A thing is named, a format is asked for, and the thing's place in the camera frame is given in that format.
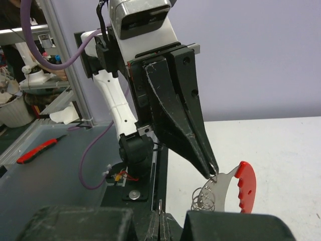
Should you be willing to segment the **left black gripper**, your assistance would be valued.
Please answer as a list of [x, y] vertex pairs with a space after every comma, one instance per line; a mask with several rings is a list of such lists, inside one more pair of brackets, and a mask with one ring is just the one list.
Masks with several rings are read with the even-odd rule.
[[141, 52], [128, 62], [128, 81], [137, 126], [153, 126], [166, 147], [209, 179], [218, 174], [218, 164], [200, 104], [195, 65], [199, 53], [199, 44], [169, 44]]

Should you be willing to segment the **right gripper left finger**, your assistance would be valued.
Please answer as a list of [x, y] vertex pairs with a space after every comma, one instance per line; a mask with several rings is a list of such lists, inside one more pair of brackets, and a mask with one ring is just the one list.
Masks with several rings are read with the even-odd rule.
[[158, 240], [159, 218], [133, 209], [47, 206], [38, 210], [17, 240]]

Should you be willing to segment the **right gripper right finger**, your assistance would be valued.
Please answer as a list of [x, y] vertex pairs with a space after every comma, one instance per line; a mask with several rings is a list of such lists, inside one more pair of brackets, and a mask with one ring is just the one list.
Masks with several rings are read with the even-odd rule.
[[159, 218], [159, 240], [296, 240], [278, 217], [210, 211], [188, 211], [180, 227], [170, 214]]

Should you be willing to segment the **red handled metal keyring holder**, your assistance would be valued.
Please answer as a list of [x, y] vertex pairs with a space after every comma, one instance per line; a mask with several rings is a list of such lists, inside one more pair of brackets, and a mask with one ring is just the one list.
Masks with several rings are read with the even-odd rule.
[[194, 190], [191, 210], [224, 212], [226, 202], [236, 194], [234, 203], [241, 213], [251, 213], [256, 197], [257, 180], [252, 165], [242, 161], [228, 173], [219, 173]]

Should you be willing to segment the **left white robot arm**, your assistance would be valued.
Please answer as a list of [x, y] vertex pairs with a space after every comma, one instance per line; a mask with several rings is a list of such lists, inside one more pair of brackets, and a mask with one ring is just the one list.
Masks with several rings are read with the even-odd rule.
[[82, 60], [100, 89], [116, 126], [119, 154], [134, 179], [151, 169], [153, 132], [165, 147], [188, 160], [204, 177], [216, 176], [199, 100], [196, 49], [181, 44], [166, 19], [156, 31], [121, 40], [112, 26], [89, 39]]

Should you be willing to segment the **red black utility knife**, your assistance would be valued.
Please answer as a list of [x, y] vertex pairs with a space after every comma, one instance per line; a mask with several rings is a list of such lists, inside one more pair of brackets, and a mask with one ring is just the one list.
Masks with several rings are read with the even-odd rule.
[[25, 164], [32, 162], [41, 153], [43, 153], [43, 152], [47, 151], [48, 149], [52, 148], [53, 146], [55, 146], [61, 139], [63, 139], [66, 136], [67, 135], [62, 135], [58, 138], [53, 138], [53, 139], [45, 141], [44, 143], [38, 145], [37, 147], [33, 148], [29, 152], [27, 152], [24, 155], [22, 155], [21, 157], [19, 157], [16, 160], [16, 163], [19, 165], [25, 165]]

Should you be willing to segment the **white ribbed bucket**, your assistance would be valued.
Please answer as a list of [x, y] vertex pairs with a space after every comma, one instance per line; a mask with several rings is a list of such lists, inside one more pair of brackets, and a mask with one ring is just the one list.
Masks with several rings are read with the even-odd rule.
[[34, 120], [34, 116], [29, 112], [23, 96], [1, 105], [0, 118], [1, 124], [8, 128], [22, 127]]

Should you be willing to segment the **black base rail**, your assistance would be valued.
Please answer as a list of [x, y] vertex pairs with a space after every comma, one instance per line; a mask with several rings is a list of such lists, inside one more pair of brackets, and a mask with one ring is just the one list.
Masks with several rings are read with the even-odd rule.
[[168, 149], [155, 135], [122, 134], [119, 139], [121, 161], [114, 164], [105, 178], [106, 190], [101, 207], [128, 207], [151, 210], [166, 184], [161, 174]]

